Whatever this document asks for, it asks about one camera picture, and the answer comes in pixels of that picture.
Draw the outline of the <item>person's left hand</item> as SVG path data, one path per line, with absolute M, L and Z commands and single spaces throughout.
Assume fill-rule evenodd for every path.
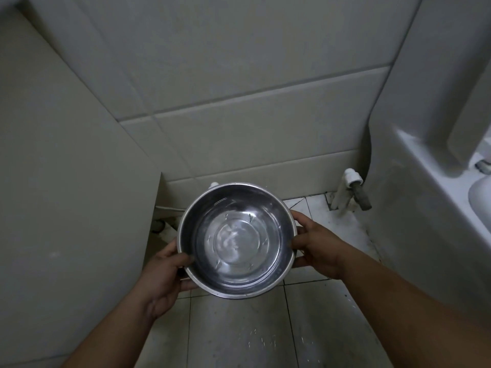
M 177 240 L 174 238 L 150 259 L 135 285 L 136 294 L 153 320 L 170 310 L 181 292 L 198 288 L 187 277 L 185 267 L 169 265 L 169 256 L 176 253 Z

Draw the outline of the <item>person's right hand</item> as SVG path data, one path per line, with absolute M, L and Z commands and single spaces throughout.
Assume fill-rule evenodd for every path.
M 292 267 L 309 266 L 328 278 L 342 279 L 344 265 L 352 247 L 306 215 L 295 210 L 291 210 L 291 214 L 299 223 L 298 227 L 308 228 L 311 235 L 310 254 L 303 253 L 302 256 L 295 258 Z

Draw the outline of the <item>stainless steel bowl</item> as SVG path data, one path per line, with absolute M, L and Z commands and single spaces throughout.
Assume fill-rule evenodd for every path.
M 177 251 L 194 256 L 188 277 L 225 299 L 260 296 L 280 285 L 292 268 L 297 225 L 286 204 L 244 182 L 207 189 L 184 212 Z

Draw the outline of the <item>person's left forearm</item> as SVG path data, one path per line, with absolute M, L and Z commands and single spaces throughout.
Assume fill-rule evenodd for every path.
M 134 368 L 153 324 L 175 301 L 175 295 L 149 300 L 129 292 L 61 368 Z

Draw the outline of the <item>person's right forearm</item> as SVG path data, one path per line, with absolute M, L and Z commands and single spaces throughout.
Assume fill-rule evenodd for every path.
M 344 241 L 343 281 L 394 366 L 491 368 L 491 334 Z

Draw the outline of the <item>white drain pipe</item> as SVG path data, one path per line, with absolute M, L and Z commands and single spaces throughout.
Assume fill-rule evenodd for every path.
M 363 183 L 363 178 L 355 169 L 346 169 L 330 203 L 331 209 L 345 210 L 348 208 L 350 201 L 354 200 L 361 211 L 371 210 L 372 204 L 364 191 Z

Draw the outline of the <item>beige cabinet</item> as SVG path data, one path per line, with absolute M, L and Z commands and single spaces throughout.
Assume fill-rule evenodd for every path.
M 28 19 L 0 11 L 0 366 L 56 365 L 121 300 L 159 179 Z

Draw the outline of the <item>white sink basin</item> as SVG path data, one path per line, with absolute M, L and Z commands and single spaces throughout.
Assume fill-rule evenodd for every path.
M 469 232 L 482 247 L 491 250 L 491 231 L 470 204 L 471 187 L 484 176 L 475 170 L 462 169 L 444 148 L 429 145 L 402 129 L 394 128 L 394 132 L 414 164 L 418 178 L 436 193 L 436 201 L 449 215 L 448 220 L 453 220 L 457 228 Z

